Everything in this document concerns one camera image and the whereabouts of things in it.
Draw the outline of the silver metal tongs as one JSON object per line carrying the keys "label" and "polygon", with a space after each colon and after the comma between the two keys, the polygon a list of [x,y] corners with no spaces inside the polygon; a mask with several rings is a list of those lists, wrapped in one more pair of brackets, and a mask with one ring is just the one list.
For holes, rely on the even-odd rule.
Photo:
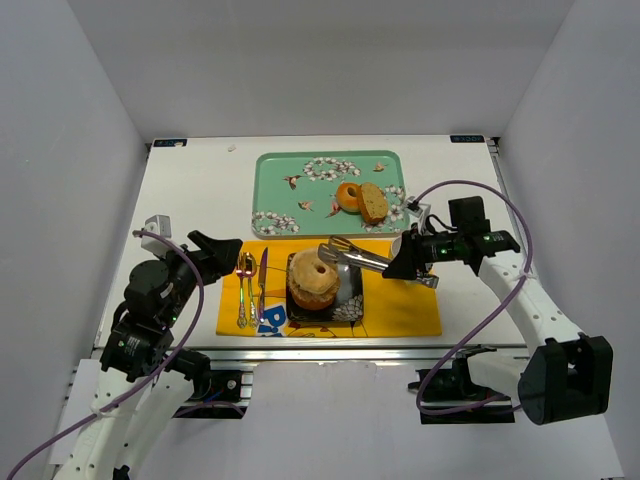
{"label": "silver metal tongs", "polygon": [[[346,264],[349,266],[359,267],[365,270],[371,270],[379,273],[387,268],[390,257],[383,257],[372,251],[365,250],[356,246],[353,242],[343,237],[331,236],[327,243],[321,243],[318,247],[318,254],[321,260],[328,264]],[[403,280],[421,284],[427,288],[436,289],[439,283],[439,277],[432,273],[417,280]]]}

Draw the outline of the plain beige bagel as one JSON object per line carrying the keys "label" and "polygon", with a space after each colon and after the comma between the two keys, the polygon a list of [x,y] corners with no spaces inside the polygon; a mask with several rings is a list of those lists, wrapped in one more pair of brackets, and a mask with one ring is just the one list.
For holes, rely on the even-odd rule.
{"label": "plain beige bagel", "polygon": [[295,253],[289,264],[289,285],[305,293],[328,295],[340,287],[337,267],[320,259],[318,248]]}

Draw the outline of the orange sugared bundt cake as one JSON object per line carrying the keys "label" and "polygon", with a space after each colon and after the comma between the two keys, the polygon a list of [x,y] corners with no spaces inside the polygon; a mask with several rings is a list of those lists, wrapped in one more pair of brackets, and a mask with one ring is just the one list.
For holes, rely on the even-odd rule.
{"label": "orange sugared bundt cake", "polygon": [[318,311],[331,306],[337,296],[338,290],[332,288],[322,294],[308,292],[299,286],[289,288],[294,303],[305,310]]}

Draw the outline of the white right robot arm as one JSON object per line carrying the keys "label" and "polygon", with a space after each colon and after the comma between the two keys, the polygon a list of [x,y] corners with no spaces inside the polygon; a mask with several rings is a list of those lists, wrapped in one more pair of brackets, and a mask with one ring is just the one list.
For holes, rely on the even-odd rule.
{"label": "white right robot arm", "polygon": [[525,341],[526,361],[493,347],[472,347],[454,355],[464,391],[485,387],[521,406],[536,425],[604,413],[608,408],[613,348],[589,336],[566,315],[541,283],[525,272],[525,259],[512,235],[494,231],[481,197],[449,203],[451,226],[431,223],[403,232],[399,251],[383,270],[386,279],[430,285],[436,263],[459,261],[495,294]]}

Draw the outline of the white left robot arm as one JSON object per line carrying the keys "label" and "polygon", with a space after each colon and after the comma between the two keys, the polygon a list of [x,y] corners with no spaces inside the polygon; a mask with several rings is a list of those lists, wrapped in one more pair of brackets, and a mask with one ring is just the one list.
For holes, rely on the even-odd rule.
{"label": "white left robot arm", "polygon": [[153,259],[129,274],[100,357],[87,421],[58,479],[131,479],[179,408],[202,394],[210,359],[176,342],[172,328],[191,295],[231,274],[243,245],[189,233],[191,251],[149,230],[137,232]]}

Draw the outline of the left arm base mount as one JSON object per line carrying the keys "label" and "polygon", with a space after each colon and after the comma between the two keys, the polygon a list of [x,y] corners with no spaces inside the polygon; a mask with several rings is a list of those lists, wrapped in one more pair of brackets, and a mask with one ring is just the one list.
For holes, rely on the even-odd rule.
{"label": "left arm base mount", "polygon": [[176,372],[192,387],[175,418],[241,419],[245,415],[247,407],[241,406],[247,399],[242,394],[245,371],[213,367],[209,356],[189,349],[181,350],[164,371]]}

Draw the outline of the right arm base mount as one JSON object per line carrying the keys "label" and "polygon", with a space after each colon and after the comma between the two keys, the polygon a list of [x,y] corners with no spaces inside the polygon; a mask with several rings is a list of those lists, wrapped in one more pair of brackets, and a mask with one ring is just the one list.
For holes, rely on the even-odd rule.
{"label": "right arm base mount", "polygon": [[[467,352],[486,351],[488,348],[473,347]],[[509,397],[473,407],[473,404],[498,396],[498,393],[470,381],[468,366],[464,360],[467,352],[462,350],[455,353],[435,372],[425,387],[418,409],[421,425],[489,425],[515,422],[516,405]]]}

